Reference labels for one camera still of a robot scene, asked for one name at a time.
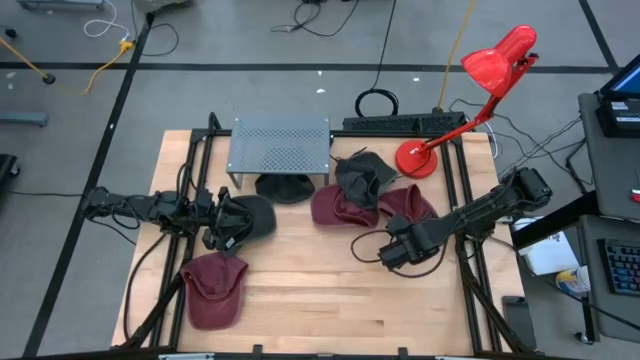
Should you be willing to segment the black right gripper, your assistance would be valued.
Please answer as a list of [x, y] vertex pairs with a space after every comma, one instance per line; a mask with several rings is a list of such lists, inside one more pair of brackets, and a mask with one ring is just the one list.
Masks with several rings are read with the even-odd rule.
[[393, 216], [386, 227], [392, 240], [378, 252], [382, 264], [389, 270], [399, 269], [407, 263], [417, 265], [435, 256], [440, 246], [427, 231], [429, 223], [430, 220], [412, 223], [401, 215]]

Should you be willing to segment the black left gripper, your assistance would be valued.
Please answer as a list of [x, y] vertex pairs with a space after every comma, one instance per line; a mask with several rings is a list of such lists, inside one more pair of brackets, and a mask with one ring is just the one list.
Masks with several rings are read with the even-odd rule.
[[198, 234], [201, 229], [205, 230], [202, 241], [207, 249], [232, 249], [248, 242], [249, 223], [220, 225], [220, 220], [251, 219], [248, 208], [234, 201], [227, 188], [219, 190], [219, 208], [208, 189], [197, 190], [193, 208], [196, 217], [195, 233]]

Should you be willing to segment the dark grey baseball cap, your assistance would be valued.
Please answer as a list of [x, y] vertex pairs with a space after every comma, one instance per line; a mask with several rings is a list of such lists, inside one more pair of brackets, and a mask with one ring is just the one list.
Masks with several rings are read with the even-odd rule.
[[219, 252], [222, 252], [227, 257], [235, 255], [241, 247], [247, 245], [250, 242], [262, 240], [270, 236], [275, 231], [277, 226], [275, 210], [271, 201], [267, 198], [259, 195], [243, 195], [233, 197], [233, 200], [248, 208], [251, 213], [251, 219], [241, 220], [239, 218], [231, 218], [229, 220], [220, 220], [220, 225], [232, 223], [249, 223], [250, 234], [248, 236], [248, 242], [244, 245], [241, 245], [240, 247], [234, 247], [232, 249], [215, 249]]
[[361, 209], [375, 209], [380, 196], [398, 177], [398, 172], [377, 153], [365, 149], [334, 161], [337, 184], [345, 197]]

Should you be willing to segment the maroon baseball cap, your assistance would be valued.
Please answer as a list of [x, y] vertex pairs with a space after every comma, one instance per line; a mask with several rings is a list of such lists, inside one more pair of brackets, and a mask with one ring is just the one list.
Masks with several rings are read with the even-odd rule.
[[436, 210], [422, 196], [415, 184], [382, 194], [378, 201], [378, 209], [389, 217], [401, 215], [411, 222], [438, 218]]
[[186, 285], [188, 319], [193, 328], [221, 330], [236, 322], [247, 270], [246, 262], [220, 252], [199, 256], [179, 270]]
[[375, 227], [379, 221], [377, 210], [361, 209], [350, 201], [339, 185], [318, 190], [311, 198], [311, 217], [316, 225], [358, 225]]

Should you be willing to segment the black baseball cap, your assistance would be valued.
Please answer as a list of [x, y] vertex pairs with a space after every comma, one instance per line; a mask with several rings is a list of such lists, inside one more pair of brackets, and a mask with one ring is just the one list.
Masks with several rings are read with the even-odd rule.
[[285, 205], [303, 202], [315, 192], [307, 175], [262, 174], [255, 181], [255, 189], [258, 195]]

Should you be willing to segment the grey perforated metal shelf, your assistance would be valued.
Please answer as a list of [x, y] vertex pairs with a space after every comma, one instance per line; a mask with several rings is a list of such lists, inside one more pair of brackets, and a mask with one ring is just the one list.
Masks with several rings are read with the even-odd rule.
[[245, 174], [330, 176], [327, 115], [253, 115], [234, 119], [226, 172], [238, 189]]

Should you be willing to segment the black perforated metal box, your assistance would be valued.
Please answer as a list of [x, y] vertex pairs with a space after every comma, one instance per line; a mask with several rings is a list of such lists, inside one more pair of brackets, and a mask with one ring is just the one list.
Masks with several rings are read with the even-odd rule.
[[463, 112], [437, 112], [377, 117], [353, 117], [343, 120], [345, 131], [412, 132], [444, 135], [466, 123]]

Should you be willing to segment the black desk beam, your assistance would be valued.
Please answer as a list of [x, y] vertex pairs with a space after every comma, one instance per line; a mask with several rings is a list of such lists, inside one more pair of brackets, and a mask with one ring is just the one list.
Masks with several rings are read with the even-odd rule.
[[512, 243], [516, 249], [531, 246], [550, 235], [573, 226], [583, 215], [599, 215], [597, 194], [593, 190], [582, 195], [562, 208], [529, 223], [512, 233]]

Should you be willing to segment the white yellow blue container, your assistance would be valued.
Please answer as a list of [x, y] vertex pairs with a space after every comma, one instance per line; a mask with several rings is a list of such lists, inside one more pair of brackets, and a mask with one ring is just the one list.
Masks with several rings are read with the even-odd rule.
[[591, 291], [587, 266], [564, 270], [555, 277], [556, 286], [570, 294], [585, 294]]

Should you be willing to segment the red desk lamp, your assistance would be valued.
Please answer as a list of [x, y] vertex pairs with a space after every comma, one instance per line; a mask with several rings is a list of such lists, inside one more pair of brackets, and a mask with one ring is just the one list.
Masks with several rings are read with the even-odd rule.
[[532, 53], [531, 48], [536, 40], [537, 33], [533, 27], [518, 25], [494, 47], [474, 51], [463, 57], [461, 65], [466, 73], [490, 94], [487, 103], [473, 120], [439, 138], [402, 143], [395, 154], [396, 169], [413, 179], [431, 175], [438, 161], [434, 149], [489, 121], [498, 104], [535, 64], [539, 56]]

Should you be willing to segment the grey desk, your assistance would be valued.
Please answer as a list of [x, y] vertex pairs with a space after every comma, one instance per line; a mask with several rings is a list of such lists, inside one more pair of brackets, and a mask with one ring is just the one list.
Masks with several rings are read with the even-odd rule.
[[589, 301], [596, 307], [597, 330], [609, 338], [640, 343], [640, 297], [610, 292], [597, 245], [601, 238], [640, 241], [640, 224], [585, 215], [578, 222], [578, 237], [589, 271]]

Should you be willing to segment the black keyboard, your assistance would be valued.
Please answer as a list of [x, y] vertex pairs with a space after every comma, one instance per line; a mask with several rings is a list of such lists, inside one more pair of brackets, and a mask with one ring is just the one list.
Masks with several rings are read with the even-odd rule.
[[610, 292], [640, 297], [640, 241], [601, 238], [597, 245]]

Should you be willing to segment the grey metal floor foot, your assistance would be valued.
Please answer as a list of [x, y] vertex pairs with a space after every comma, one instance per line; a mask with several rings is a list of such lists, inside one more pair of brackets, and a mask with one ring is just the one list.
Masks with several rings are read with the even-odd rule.
[[45, 113], [39, 112], [0, 110], [0, 123], [18, 123], [45, 127], [48, 124], [48, 117]]
[[15, 0], [25, 10], [54, 8], [82, 8], [101, 10], [106, 0]]

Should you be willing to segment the grey cart top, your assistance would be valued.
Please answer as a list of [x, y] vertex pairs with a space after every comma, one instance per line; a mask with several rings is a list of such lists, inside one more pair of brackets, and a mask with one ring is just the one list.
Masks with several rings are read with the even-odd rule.
[[640, 138], [606, 137], [595, 94], [580, 94], [578, 104], [601, 214], [640, 222], [640, 202], [632, 200], [632, 191], [640, 190]]

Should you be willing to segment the black laptop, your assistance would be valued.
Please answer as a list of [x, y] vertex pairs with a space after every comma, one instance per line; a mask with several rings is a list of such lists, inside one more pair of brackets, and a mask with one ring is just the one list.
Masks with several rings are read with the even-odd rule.
[[606, 137], [640, 138], [640, 54], [598, 92], [596, 115]]

